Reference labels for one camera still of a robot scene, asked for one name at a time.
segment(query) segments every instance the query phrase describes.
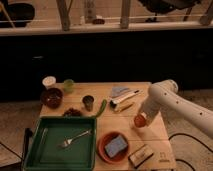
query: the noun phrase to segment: black wall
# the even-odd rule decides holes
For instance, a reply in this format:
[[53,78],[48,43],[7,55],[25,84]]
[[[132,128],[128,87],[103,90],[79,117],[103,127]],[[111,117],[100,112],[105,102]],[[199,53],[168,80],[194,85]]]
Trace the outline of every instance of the black wall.
[[213,88],[213,30],[0,37],[0,100],[39,99],[41,80],[161,81]]

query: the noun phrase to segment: white cup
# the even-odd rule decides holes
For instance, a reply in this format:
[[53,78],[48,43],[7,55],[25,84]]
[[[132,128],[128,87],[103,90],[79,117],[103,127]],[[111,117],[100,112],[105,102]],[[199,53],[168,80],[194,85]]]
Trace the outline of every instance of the white cup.
[[56,78],[54,76],[47,76],[42,80],[42,84],[46,87],[46,89],[54,87],[56,83]]

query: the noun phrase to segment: fork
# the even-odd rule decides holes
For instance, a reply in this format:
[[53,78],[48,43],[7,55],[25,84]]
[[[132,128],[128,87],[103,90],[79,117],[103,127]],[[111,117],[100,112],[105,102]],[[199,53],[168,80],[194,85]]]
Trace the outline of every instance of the fork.
[[75,137],[72,137],[72,138],[69,138],[69,139],[66,139],[64,140],[61,144],[59,144],[58,146],[61,147],[61,148],[66,148],[68,147],[74,140],[84,136],[84,135],[87,135],[87,134],[91,134],[91,129],[87,130],[87,131],[84,131],[82,132],[81,134],[78,134],[76,135]]

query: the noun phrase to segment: floor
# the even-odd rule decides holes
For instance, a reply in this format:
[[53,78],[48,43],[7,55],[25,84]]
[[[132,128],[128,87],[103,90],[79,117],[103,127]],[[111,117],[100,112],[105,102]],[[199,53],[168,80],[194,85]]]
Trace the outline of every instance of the floor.
[[[179,95],[203,107],[213,110],[213,89],[181,91]],[[21,156],[24,129],[35,129],[39,117],[39,101],[0,103],[0,141]],[[162,108],[162,116],[168,135],[186,133],[195,136],[213,149],[213,141],[178,113],[169,108]],[[189,162],[197,171],[213,170],[213,154],[194,139],[186,136],[175,136],[171,139],[174,155]],[[19,162],[19,158],[0,146],[0,171],[18,171],[19,166],[3,167]],[[185,163],[177,162],[177,171],[190,171]]]

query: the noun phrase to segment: brown bowl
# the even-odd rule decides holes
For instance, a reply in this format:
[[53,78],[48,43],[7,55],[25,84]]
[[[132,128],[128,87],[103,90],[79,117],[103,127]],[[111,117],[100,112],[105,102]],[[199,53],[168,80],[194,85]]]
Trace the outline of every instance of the brown bowl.
[[45,90],[41,93],[41,102],[52,108],[55,109],[60,106],[62,102],[63,93],[58,88],[50,88]]
[[[118,135],[121,135],[124,140],[127,142],[128,146],[123,149],[122,151],[118,152],[114,157],[109,157],[105,151],[105,146],[114,138],[116,138]],[[127,138],[125,137],[124,134],[117,132],[117,131],[113,131],[113,132],[109,132],[107,134],[105,134],[104,136],[102,136],[99,140],[98,140],[98,154],[99,156],[106,161],[107,163],[110,164],[117,164],[123,161],[123,159],[126,158],[126,156],[128,155],[129,152],[129,142],[127,140]]]

